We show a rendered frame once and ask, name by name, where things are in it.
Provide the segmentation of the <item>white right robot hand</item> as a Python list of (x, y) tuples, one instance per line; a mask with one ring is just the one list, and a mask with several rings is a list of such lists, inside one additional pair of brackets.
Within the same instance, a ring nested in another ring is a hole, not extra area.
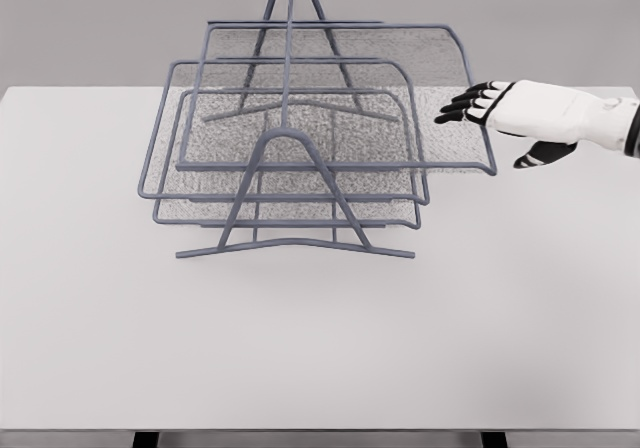
[(594, 101), (593, 95), (574, 88), (528, 80), (490, 81), (453, 97), (434, 122), (468, 121), (509, 136), (532, 138), (535, 143), (513, 167), (536, 168), (576, 150)]

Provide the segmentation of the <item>grey mesh tray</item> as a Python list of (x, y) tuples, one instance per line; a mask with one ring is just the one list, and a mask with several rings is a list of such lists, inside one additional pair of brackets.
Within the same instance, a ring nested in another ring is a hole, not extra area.
[(138, 190), (203, 204), (423, 203), (423, 140), (414, 88), (388, 60), (179, 60)]
[(188, 92), (178, 165), (193, 171), (494, 174), (487, 132), (435, 124), (471, 81), (445, 25), (382, 22), (214, 23)]
[[(278, 94), (199, 93), (169, 90), (151, 156), (146, 192), (163, 195), (162, 220), (225, 222), (231, 205), (198, 201), (197, 195), (231, 196), (243, 174), (238, 171), (180, 171), (187, 162), (246, 162), (267, 128), (280, 125)], [(414, 123), (397, 98), (387, 93), (309, 94), (290, 96), (288, 124), (306, 133), (327, 162), (405, 163), (417, 160)], [(390, 171), (338, 171), (338, 187), (355, 200), (350, 207), (361, 220), (411, 222), (420, 180), (409, 168)], [(320, 175), (310, 171), (263, 172), (254, 176), (251, 194), (318, 195), (328, 191)], [(260, 203), (246, 201), (239, 219), (329, 220), (343, 217), (327, 202)]]

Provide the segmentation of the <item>grey mesh tray, smallest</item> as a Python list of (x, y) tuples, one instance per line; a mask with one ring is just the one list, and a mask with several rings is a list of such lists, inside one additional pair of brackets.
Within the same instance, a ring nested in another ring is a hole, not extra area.
[[(187, 162), (246, 162), (267, 128), (280, 125), (278, 94), (199, 93), (169, 90), (151, 156), (146, 192), (163, 195), (162, 220), (225, 222), (231, 205), (198, 201), (197, 195), (231, 196), (243, 174), (238, 171), (180, 171)], [(417, 160), (414, 123), (397, 98), (387, 93), (309, 94), (290, 96), (288, 124), (306, 133), (327, 162), (405, 163)], [(338, 171), (338, 187), (355, 200), (350, 207), (361, 220), (411, 222), (420, 180), (409, 168), (390, 171)], [(318, 195), (328, 191), (320, 175), (310, 171), (263, 172), (254, 176), (251, 194)], [(343, 217), (327, 202), (260, 203), (246, 201), (239, 219), (329, 220)]]

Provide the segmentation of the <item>grey mesh tray, medium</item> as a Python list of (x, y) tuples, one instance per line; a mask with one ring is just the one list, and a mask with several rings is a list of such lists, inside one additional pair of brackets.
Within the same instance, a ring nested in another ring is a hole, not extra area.
[(423, 140), (414, 88), (388, 60), (179, 60), (138, 190), (203, 204), (423, 203)]

